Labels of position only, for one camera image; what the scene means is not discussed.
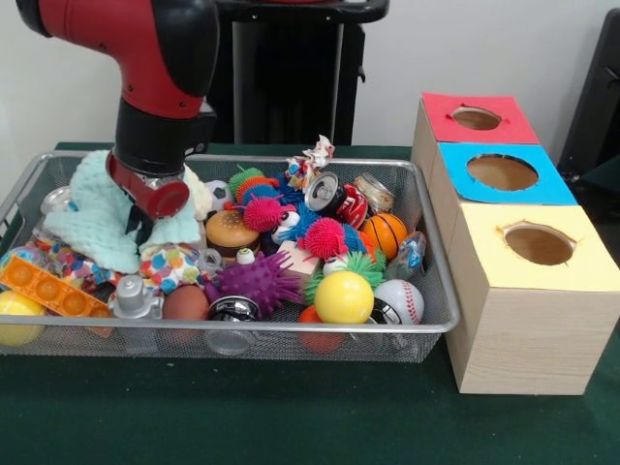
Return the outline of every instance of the wire mesh basket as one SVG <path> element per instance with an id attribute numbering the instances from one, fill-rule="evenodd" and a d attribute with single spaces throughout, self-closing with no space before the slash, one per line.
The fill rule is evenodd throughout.
<path id="1" fill-rule="evenodd" d="M 66 186 L 86 152 L 53 152 L 35 159 L 0 206 L 0 252 L 25 244 L 42 221 L 40 205 L 52 190 Z M 228 179 L 238 166 L 266 175 L 286 169 L 283 158 L 196 156 L 188 165 L 202 180 Z M 309 325 L 296 323 L 301 305 L 287 304 L 271 321 L 120 320 L 0 316 L 3 331 L 43 326 L 21 347 L 0 345 L 0 354 L 91 357 L 242 357 L 285 360 L 366 360 L 422 362 L 441 334 L 456 326 L 459 307 L 424 179 L 402 161 L 334 160 L 329 165 L 345 182 L 369 172 L 395 193 L 394 212 L 410 231 L 427 236 L 425 271 L 413 280 L 424 297 L 420 325 Z M 112 327 L 108 338 L 90 330 Z"/>

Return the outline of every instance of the cardboard lid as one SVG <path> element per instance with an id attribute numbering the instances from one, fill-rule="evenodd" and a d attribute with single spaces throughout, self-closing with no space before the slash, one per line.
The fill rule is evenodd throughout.
<path id="1" fill-rule="evenodd" d="M 488 203 L 576 205 L 573 194 L 539 145 L 440 143 L 454 189 Z"/>
<path id="2" fill-rule="evenodd" d="M 514 97 L 424 92 L 422 102 L 438 142 L 540 143 Z"/>
<path id="3" fill-rule="evenodd" d="M 462 203 L 493 288 L 620 292 L 620 270 L 578 206 Z"/>

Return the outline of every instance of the basketball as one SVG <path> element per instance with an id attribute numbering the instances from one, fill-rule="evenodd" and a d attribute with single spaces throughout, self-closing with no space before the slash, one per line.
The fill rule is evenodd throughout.
<path id="1" fill-rule="evenodd" d="M 378 213 L 368 219 L 361 231 L 386 254 L 388 260 L 396 257 L 398 246 L 407 237 L 405 224 L 389 213 Z"/>

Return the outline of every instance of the hamburger toy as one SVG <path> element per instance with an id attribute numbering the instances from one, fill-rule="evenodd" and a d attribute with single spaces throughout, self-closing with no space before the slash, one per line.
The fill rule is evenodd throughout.
<path id="1" fill-rule="evenodd" d="M 248 248 L 256 255 L 261 247 L 259 233 L 245 226 L 238 210 L 219 211 L 209 218 L 206 222 L 206 241 L 210 248 L 222 255 L 227 264 L 236 260 L 240 249 Z"/>

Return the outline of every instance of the yellow ball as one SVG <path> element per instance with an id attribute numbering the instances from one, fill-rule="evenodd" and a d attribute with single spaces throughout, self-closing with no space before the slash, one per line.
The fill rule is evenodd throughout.
<path id="1" fill-rule="evenodd" d="M 314 298 L 317 313 L 324 323 L 366 323 L 375 297 L 370 284 L 352 271 L 336 271 L 327 276 Z"/>
<path id="2" fill-rule="evenodd" d="M 0 315 L 18 315 L 42 317 L 46 314 L 43 305 L 13 291 L 0 294 Z M 44 326 L 35 325 L 0 325 L 0 344 L 20 347 L 34 341 L 43 331 Z"/>

